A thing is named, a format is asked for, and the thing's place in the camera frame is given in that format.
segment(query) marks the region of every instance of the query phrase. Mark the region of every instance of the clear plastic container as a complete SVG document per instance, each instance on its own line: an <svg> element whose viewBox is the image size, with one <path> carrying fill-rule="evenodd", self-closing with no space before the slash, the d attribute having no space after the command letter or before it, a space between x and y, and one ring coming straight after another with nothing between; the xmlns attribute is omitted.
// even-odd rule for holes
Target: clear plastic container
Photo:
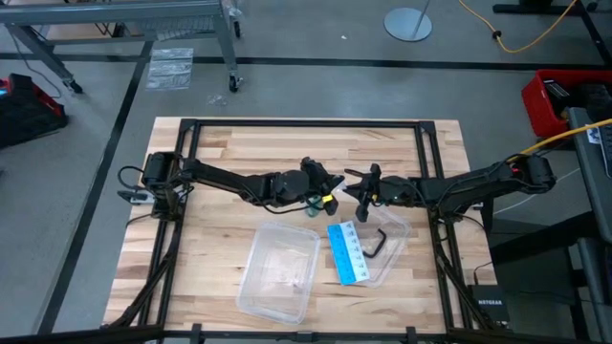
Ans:
<svg viewBox="0 0 612 344"><path fill-rule="evenodd" d="M265 223L257 229L236 305L245 313L297 325L306 315L320 238L309 229Z"/></svg>
<svg viewBox="0 0 612 344"><path fill-rule="evenodd" d="M386 206L370 206L368 211L370 214L366 223L359 222L357 218L353 219L360 238L361 249L370 254L374 253L383 239L378 231L379 228L386 234L386 240L374 258L365 257L365 263L370 270L370 279L358 284L376 288L383 283L384 278L402 254L410 232L410 224L393 214Z"/></svg>

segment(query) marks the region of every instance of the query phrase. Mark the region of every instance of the gray floor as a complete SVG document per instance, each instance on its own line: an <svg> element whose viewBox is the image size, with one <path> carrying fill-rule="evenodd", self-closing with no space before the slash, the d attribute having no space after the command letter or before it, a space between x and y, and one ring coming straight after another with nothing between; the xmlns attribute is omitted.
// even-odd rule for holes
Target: gray floor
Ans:
<svg viewBox="0 0 612 344"><path fill-rule="evenodd" d="M504 31L512 47L531 41L555 20L494 15L489 2L468 3ZM406 4L419 7L422 2L246 1L242 7L245 35L235 49L240 56L601 64L577 18L567 18L525 54L509 55L499 51L482 23L447 0L432 0L428 12L434 23L431 37L416 44L399 42L384 32L382 20L387 11ZM593 17L612 47L612 14ZM6 32L0 31L0 52L13 52L5 38ZM171 41L156 47L193 47L196 55L219 54L210 40ZM62 46L56 51L138 54L141 48L142 43L129 43ZM42 65L32 64L59 84ZM61 102L71 124L55 135L0 151L0 169L6 171L0 177L0 336L32 333L36 328L134 69L131 63L72 62L67 66L86 91L83 96L64 91ZM57 331L92 329L100 323L130 209L116 195L120 186L115 173L123 165L142 163L155 117L454 118L461 121L473 168L498 161L536 139L520 96L533 77L530 72L265 65L240 66L240 72L246 83L237 95L227 92L222 65L195 65L191 86L184 91L151 93L141 83ZM29 72L21 61L3 60L0 75L8 73ZM34 80L53 92L38 76ZM208 97L215 95L225 97L228 104L208 104ZM572 153L555 152L550 158L558 176L578 165ZM525 197L501 198L496 208ZM588 208L583 183L575 174L552 192L499 217L547 225ZM533 278L520 287L547 290L561 274L548 269L556 259L553 253L522 266L502 267L497 273L500 281L506 281L528 267ZM572 335L567 306L524 295L511 298L518 331Z"/></svg>

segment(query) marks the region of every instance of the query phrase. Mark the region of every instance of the butcher block tabletop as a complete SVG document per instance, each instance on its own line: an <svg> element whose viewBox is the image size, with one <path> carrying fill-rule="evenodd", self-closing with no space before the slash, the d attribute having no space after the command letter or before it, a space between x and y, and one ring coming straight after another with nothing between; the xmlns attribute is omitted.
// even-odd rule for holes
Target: butcher block tabletop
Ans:
<svg viewBox="0 0 612 344"><path fill-rule="evenodd" d="M180 122L181 118L157 118L147 154L173 151ZM459 122L435 120L435 125L445 177L468 172ZM427 163L433 171L427 143ZM205 126L196 156L201 162L244 175L299 169L304 157L322 162L329 173L345 175L347 183L358 179L344 174L344 168L367 172L372 162L381 166L383 176L421 176L414 130L409 128L274 127L273 123L269 127ZM388 208L410 223L411 229L407 245L379 287L342 286L326 229L352 220L355 200L338 194L339 209L334 216L321 213L310 218L303 211L273 215L229 192L194 186L186 205L166 329L190 330L193 323L201 323L207 331L404 333L408 326L417 333L446 331L424 209ZM134 206L131 218L150 210L149 205ZM467 215L481 220L478 212ZM270 221L309 228L321 238L308 311L299 325L248 315L236 307L253 236L261 224ZM158 220L145 218L126 229L105 323L117 319L144 285L157 228ZM462 221L455 228L464 276L472 283L473 270L491 260L487 236L473 221ZM171 232L170 226L167 242ZM479 269L478 279L481 284L495 284L492 266ZM448 284L455 326L461 326L458 297ZM157 317L160 289L153 296L149 321Z"/></svg>

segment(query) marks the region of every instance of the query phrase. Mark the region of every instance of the red toolbox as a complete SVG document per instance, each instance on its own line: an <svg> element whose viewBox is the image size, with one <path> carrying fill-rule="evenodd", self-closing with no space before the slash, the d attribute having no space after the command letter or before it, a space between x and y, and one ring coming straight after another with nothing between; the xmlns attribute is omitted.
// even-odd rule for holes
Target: red toolbox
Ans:
<svg viewBox="0 0 612 344"><path fill-rule="evenodd" d="M64 106L26 75L0 79L0 148L38 138L68 124Z"/></svg>
<svg viewBox="0 0 612 344"><path fill-rule="evenodd" d="M557 71L541 70L535 72L534 79L523 89L523 102L527 108L534 133L542 138L567 131L567 120L558 118L546 94L544 80L552 79L566 90L583 82L612 83L612 71Z"/></svg>

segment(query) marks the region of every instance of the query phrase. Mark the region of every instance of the cart wheel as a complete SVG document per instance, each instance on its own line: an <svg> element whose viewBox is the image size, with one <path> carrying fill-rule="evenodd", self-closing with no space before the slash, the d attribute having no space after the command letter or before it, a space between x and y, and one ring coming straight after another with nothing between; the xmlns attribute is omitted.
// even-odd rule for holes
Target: cart wheel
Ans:
<svg viewBox="0 0 612 344"><path fill-rule="evenodd" d="M597 5L598 5L598 3L593 1L592 3L589 3L588 5L586 5L586 10L587 11L596 11L597 10Z"/></svg>
<svg viewBox="0 0 612 344"><path fill-rule="evenodd" d="M83 88L80 87L80 85L77 84L76 81L70 81L69 84L65 84L66 87L68 87L70 90L72 90L74 93L76 93L77 95L80 95L83 93Z"/></svg>
<svg viewBox="0 0 612 344"><path fill-rule="evenodd" d="M229 77L229 91L232 93L238 92L238 78L234 75Z"/></svg>
<svg viewBox="0 0 612 344"><path fill-rule="evenodd" d="M240 31L240 22L237 20L233 22L233 34L236 35L236 38L240 38L242 36L242 32Z"/></svg>

